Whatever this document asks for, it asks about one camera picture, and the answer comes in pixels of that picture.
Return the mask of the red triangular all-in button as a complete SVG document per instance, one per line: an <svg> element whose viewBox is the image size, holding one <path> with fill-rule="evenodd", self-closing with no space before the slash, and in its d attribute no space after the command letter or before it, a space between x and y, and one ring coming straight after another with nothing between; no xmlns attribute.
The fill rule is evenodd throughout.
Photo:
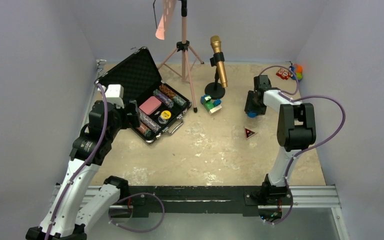
<svg viewBox="0 0 384 240"><path fill-rule="evenodd" d="M248 140L251 137L255 136L257 134L257 132L255 132L255 131L247 128L247 127L244 127L244 134L245 134L245 139Z"/></svg>

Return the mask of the clear dealer button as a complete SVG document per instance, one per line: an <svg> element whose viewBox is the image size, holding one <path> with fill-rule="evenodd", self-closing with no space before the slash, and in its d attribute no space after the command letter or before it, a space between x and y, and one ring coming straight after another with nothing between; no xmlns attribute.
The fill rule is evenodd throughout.
<svg viewBox="0 0 384 240"><path fill-rule="evenodd" d="M162 115L160 115L158 118L157 118L158 122L161 124L161 125L165 125L168 123L168 119L166 119L165 117L163 117Z"/></svg>

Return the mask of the yellow big blind button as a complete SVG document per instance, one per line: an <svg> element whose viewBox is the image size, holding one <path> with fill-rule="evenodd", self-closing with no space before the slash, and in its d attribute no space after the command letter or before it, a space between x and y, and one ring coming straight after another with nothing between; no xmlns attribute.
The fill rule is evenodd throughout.
<svg viewBox="0 0 384 240"><path fill-rule="evenodd" d="M160 114L161 119L169 120L172 117L172 114L169 110L164 110Z"/></svg>

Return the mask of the grey green chip stack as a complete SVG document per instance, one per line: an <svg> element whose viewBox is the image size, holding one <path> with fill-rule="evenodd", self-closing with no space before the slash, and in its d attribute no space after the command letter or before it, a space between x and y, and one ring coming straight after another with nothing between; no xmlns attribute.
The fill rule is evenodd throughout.
<svg viewBox="0 0 384 240"><path fill-rule="evenodd" d="M182 108L185 108L185 107L188 106L188 102L187 102L185 99L183 99L181 96L177 95L177 94L173 97L172 100L173 100L177 105L179 105L179 106L182 107Z"/></svg>

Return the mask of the blue small blind button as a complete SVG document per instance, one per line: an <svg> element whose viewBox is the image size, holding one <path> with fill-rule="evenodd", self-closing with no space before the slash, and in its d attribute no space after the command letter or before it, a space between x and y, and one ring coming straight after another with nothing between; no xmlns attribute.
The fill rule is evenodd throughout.
<svg viewBox="0 0 384 240"><path fill-rule="evenodd" d="M258 114L257 113L255 113L255 112L248 112L247 113L247 116L249 117L249 118L255 118L255 117L257 117L258 116Z"/></svg>

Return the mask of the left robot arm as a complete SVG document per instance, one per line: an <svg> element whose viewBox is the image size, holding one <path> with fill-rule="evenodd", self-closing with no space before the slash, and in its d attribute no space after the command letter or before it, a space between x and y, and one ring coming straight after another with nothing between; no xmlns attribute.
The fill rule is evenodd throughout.
<svg viewBox="0 0 384 240"><path fill-rule="evenodd" d="M27 240L85 240L111 204L129 199L129 182L109 176L98 193L83 205L92 179L120 130L138 127L140 111L136 100L124 107L98 100L89 112L89 122L73 142L67 172L46 217L27 230Z"/></svg>

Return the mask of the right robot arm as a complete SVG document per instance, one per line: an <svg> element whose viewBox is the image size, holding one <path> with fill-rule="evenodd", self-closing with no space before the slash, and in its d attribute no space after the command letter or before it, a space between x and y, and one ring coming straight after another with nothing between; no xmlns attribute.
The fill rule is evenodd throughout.
<svg viewBox="0 0 384 240"><path fill-rule="evenodd" d="M314 106L283 95L280 89L272 87L267 75L255 76L253 84L253 90L247 94L244 112L249 118L265 115L267 108L278 113L276 137L279 151L261 188L247 196L260 205L271 205L290 193L289 178L295 161L301 151L316 141Z"/></svg>

